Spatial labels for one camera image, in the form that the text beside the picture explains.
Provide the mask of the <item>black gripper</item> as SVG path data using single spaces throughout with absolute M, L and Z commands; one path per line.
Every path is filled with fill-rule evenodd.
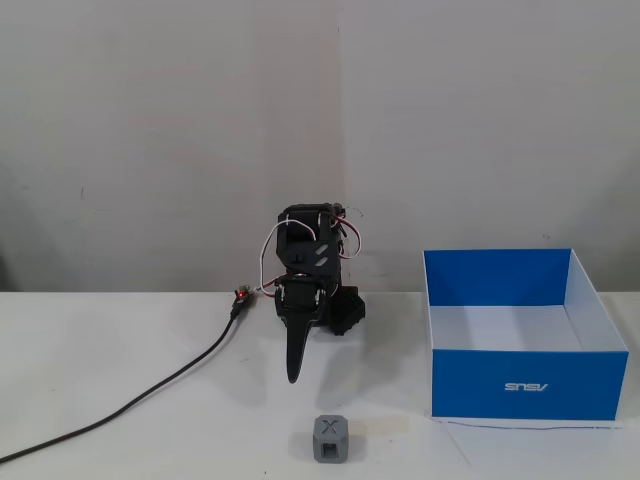
M 290 384 L 299 378 L 309 333 L 325 312 L 326 288 L 311 276 L 283 276 L 275 283 L 275 308 L 286 326 L 286 370 Z

